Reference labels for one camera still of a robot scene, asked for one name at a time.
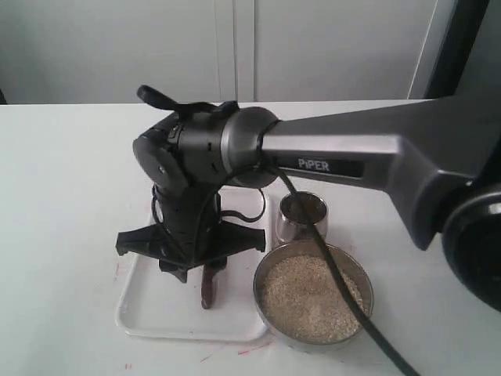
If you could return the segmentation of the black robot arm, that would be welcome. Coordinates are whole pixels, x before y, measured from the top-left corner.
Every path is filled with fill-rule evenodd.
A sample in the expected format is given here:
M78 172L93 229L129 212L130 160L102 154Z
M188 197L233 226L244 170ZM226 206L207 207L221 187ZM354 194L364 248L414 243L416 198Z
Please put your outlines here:
M152 225L117 235L119 255L156 259L186 281L262 250L265 234L226 222L223 186L260 189L278 173L385 192L413 243L436 234L460 282L500 307L500 92L284 121L237 102L177 103L147 85L168 115L132 144L153 182Z

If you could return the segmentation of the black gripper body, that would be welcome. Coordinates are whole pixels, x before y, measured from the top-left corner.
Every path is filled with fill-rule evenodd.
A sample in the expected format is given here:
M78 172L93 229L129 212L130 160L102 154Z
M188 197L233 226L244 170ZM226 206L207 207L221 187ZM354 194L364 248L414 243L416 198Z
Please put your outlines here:
M206 266L218 272L231 255L255 248L265 250L265 231L248 225L265 214L247 217L235 209L222 209L219 186L201 184L175 196L154 185L150 205L153 224L117 235L115 248L156 259L161 271L187 282L188 271Z

